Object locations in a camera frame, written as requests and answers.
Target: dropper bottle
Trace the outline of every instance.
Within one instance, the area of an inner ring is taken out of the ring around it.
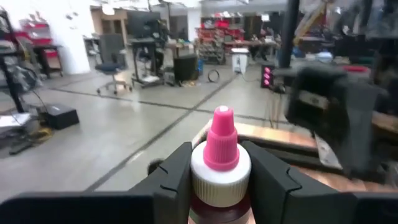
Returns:
[[[245,197],[251,160],[238,144],[231,108],[215,109],[207,140],[192,152],[191,170],[193,191],[207,205],[232,207]]]

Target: trash can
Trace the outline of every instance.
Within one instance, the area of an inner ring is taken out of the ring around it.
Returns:
[[[248,65],[249,50],[245,48],[233,48],[232,54],[232,72],[244,75]]]

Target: computer monitor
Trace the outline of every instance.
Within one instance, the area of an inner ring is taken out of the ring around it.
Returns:
[[[127,12],[127,31],[132,38],[153,37],[153,33],[159,33],[160,13],[144,11]]]

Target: pink cap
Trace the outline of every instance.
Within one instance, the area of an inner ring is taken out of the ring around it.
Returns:
[[[207,134],[203,152],[205,164],[220,171],[234,169],[239,162],[238,134],[234,127],[234,111],[219,106],[214,111],[213,123]]]

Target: concrete floor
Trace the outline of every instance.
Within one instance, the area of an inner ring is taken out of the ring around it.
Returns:
[[[271,94],[256,81],[260,67],[249,67],[246,81],[233,75],[229,65],[206,65],[204,74],[214,68],[221,75],[218,83],[205,78],[187,88],[136,85],[131,93],[121,90],[114,96],[103,91],[102,97],[96,88],[110,77],[96,72],[55,75],[38,90],[40,97],[76,108],[81,123],[17,156],[2,152],[0,201],[28,191],[127,190],[146,176],[151,160],[165,158],[191,141],[219,105],[232,107],[237,122],[269,126]],[[130,75],[126,71],[118,78],[128,80]],[[34,95],[25,99],[40,103]],[[10,106],[10,99],[0,102],[0,110]],[[288,124],[279,128],[310,135]]]

